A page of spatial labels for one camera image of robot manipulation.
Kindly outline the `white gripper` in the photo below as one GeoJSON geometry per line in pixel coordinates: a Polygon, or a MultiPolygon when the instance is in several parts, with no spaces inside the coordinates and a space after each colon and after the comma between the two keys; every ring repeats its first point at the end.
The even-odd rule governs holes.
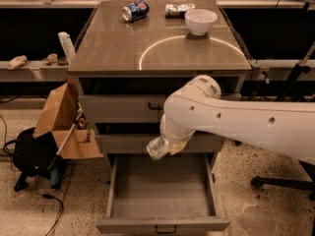
{"type": "Polygon", "coordinates": [[[183,151],[187,142],[194,135],[194,131],[189,129],[161,130],[160,133],[171,142],[169,145],[170,155],[183,151]]]}

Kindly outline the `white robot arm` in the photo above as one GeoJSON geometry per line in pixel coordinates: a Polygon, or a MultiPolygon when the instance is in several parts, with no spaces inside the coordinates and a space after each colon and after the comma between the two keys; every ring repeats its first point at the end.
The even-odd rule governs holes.
{"type": "Polygon", "coordinates": [[[208,132],[315,164],[315,104],[230,101],[211,77],[195,77],[163,106],[161,133],[174,143],[208,132]]]}

